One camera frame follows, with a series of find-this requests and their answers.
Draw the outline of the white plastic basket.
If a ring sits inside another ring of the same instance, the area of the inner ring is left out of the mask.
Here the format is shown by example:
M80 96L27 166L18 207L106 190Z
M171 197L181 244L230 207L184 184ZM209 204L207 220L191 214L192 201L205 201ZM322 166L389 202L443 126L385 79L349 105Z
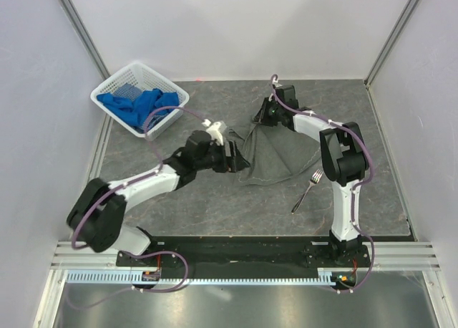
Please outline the white plastic basket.
M106 79L91 101L137 138L154 140L181 115L189 94L141 62L133 62Z

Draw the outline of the silver fork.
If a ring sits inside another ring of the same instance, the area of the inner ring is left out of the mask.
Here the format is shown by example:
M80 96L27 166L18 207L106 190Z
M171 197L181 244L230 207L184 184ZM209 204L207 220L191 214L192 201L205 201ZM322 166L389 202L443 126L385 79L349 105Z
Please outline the silver fork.
M314 187L315 185L319 183L319 181L323 177L323 174L324 174L324 171L322 169L318 169L313 173L313 175L311 176L311 178L308 181L307 189L304 191L304 193L300 196L300 198L295 202L294 206L292 207L291 209L292 214L294 214L300 208L302 202L304 201L310 189L312 189L312 187Z

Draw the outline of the blue towel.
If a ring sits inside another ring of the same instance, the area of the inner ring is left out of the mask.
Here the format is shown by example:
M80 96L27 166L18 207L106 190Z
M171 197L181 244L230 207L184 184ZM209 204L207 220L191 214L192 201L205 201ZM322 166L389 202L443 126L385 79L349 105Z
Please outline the blue towel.
M133 100L111 93L99 94L97 100L121 121L140 133L144 132L145 120L151 112L161 107L180 104L176 92L163 92L159 89L145 90Z

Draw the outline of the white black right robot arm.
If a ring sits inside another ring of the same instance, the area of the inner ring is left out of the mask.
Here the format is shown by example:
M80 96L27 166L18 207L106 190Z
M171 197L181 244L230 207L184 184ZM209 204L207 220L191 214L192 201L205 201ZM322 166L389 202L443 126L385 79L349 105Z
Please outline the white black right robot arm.
M362 245L359 195L370 167L358 124L336 122L311 109L301 109L293 85L275 84L254 121L270 127L282 124L319 142L324 175L333 188L333 223L327 254L332 264L346 265Z

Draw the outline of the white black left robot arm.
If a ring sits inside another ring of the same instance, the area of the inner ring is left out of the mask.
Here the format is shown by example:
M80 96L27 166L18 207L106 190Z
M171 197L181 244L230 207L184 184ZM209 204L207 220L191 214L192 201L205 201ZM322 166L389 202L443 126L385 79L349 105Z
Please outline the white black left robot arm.
M151 170L114 182L101 178L88 182L67 216L73 231L72 248L89 248L95 253L117 249L149 266L157 258L152 237L142 228L125 224L126 212L186 186L201 170L237 173L249 166L235 142L216 140L208 132L196 130L184 146Z

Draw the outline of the aluminium frame post right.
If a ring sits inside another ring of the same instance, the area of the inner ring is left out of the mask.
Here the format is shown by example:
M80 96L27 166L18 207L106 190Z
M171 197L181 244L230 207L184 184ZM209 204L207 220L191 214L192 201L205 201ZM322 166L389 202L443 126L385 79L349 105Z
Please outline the aluminium frame post right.
M369 70L368 75L364 80L366 89L370 88L371 84L376 79L381 68L384 66L384 63L391 54L393 48L395 47L399 37L405 30L409 20L412 18L416 8L418 7L421 0L407 0L404 5L404 8L401 10L400 15L398 16L393 28L391 29L386 41L384 42L380 52L378 53L371 69Z

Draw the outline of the grey green napkin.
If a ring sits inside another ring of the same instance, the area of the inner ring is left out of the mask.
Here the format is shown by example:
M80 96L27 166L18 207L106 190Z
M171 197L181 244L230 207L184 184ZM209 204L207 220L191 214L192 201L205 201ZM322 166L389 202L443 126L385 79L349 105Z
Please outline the grey green napkin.
M295 178L321 159L317 141L282 125L236 125L229 129L228 137L250 163L235 174L233 184L238 187L267 186Z

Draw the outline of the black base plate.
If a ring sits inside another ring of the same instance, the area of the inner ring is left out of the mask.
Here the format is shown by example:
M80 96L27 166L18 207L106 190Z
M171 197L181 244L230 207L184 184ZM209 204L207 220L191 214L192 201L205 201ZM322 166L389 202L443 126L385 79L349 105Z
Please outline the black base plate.
M330 249L329 237L311 236L158 236L148 253L174 251L184 257L161 256L134 259L120 252L117 266L135 268L159 266L172 278L191 276L313 276L319 268L366 268L371 259L367 246L337 259Z

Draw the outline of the aluminium frame post left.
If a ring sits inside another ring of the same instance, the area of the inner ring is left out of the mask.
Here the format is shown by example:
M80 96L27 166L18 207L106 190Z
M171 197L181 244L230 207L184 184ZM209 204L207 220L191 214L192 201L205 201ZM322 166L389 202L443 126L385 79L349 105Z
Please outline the aluminium frame post left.
M83 43L89 57L97 68L97 71L100 73L103 79L107 79L110 76L109 70L104 63L95 43L93 42L86 26L84 25L84 22L82 21L82 18L79 15L74 3L72 0L58 1L64 10L64 13L67 15L67 18L71 22L75 32Z

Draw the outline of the aluminium frame post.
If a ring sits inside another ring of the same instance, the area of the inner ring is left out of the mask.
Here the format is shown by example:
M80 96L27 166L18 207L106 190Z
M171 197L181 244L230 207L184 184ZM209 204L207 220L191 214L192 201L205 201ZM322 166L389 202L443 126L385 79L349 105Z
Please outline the aluminium frame post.
M368 75L364 80L366 89L370 88L371 84L376 79L381 68L384 66L384 63L391 54L393 48L395 47L399 37L405 30L409 20L412 18L416 8L418 7L421 0L407 0L404 5L404 8L401 10L400 15L398 16L393 28L391 29L386 41L384 42L380 52L378 53L371 69L369 70Z
M75 32L83 43L89 57L97 68L97 71L100 73L103 79L107 79L110 76L109 70L104 63L95 43L93 42L86 26L84 25L84 22L82 21L82 18L79 15L74 3L72 0L58 1L64 10L64 13L67 15L67 18L71 22Z

